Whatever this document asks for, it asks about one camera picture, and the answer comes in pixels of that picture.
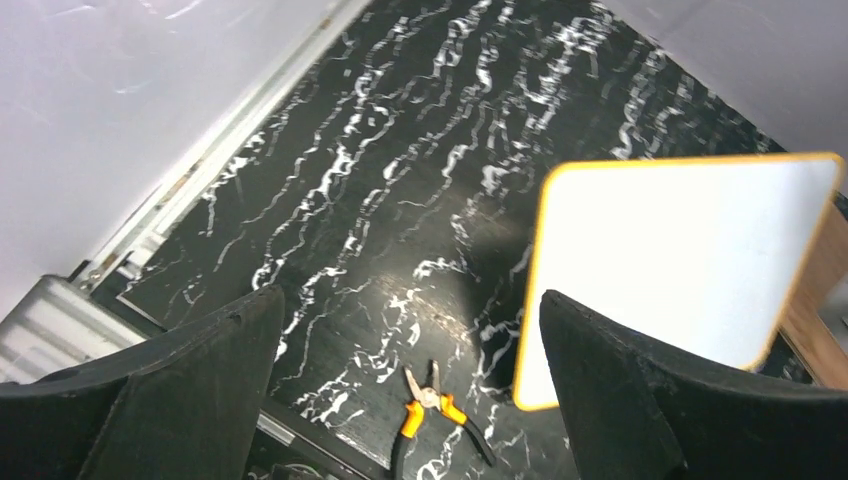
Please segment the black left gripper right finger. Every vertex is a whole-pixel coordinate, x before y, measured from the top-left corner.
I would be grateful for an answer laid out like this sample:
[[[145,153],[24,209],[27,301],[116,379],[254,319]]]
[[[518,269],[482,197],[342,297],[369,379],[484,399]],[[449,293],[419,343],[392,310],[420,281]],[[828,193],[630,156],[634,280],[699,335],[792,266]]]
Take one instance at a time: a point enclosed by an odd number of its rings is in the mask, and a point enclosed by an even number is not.
[[[843,479],[847,395],[737,370],[545,292],[539,326],[584,479]]]

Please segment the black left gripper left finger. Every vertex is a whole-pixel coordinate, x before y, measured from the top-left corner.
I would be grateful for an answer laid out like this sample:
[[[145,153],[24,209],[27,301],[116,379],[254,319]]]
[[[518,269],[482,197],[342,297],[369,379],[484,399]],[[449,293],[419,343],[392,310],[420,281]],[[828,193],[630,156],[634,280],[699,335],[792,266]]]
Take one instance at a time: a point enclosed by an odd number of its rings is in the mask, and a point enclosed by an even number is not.
[[[284,320],[277,286],[114,354],[1,387],[5,479],[238,479]]]

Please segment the yellow-framed whiteboard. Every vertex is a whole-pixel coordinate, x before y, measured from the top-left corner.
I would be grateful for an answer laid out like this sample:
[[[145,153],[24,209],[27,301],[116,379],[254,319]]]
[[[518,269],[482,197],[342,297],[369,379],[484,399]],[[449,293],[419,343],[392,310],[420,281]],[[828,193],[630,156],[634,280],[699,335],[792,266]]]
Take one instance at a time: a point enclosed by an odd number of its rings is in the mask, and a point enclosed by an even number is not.
[[[556,167],[540,190],[515,405],[558,404],[539,328],[548,290],[700,357],[758,369],[845,168],[832,152]]]

